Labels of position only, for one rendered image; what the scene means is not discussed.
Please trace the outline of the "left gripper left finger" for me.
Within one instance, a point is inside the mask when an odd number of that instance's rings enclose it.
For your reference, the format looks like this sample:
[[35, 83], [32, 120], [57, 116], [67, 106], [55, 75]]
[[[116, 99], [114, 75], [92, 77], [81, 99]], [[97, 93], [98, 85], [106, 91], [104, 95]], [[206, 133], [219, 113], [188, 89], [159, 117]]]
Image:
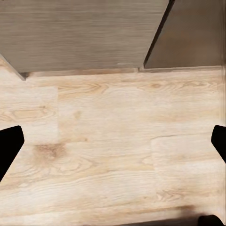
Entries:
[[0, 130], [0, 182], [23, 144], [24, 135], [21, 126]]

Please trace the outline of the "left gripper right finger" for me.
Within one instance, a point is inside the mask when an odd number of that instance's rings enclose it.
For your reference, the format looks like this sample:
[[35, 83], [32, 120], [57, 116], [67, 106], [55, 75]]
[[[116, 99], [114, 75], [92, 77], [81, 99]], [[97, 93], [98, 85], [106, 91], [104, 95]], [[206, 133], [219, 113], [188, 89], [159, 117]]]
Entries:
[[211, 142], [226, 163], [226, 127], [216, 125], [212, 132]]

